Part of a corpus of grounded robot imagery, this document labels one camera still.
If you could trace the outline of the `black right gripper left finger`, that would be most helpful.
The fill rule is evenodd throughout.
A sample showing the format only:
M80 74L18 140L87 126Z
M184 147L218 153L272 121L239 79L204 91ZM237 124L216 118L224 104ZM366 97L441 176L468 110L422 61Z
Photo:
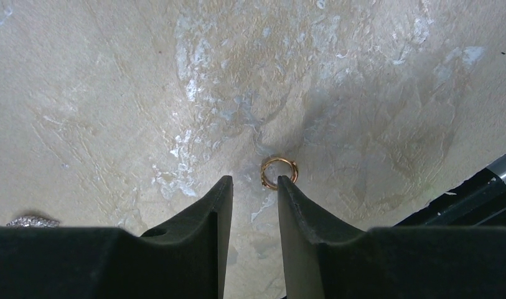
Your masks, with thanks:
M0 227L0 298L222 298L233 180L137 237L118 227Z

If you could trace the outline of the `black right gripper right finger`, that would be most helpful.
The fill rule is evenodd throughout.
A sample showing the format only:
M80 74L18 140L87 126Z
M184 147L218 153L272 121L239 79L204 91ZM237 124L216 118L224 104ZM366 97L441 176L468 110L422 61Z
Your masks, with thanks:
M278 178L288 298L506 298L506 227L357 229Z

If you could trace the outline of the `silver chain pendant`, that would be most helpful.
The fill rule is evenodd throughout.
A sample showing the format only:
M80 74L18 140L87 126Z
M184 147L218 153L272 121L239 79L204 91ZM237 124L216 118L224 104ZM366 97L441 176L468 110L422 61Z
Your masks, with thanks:
M37 215L20 216L6 224L7 227L56 228L60 222Z

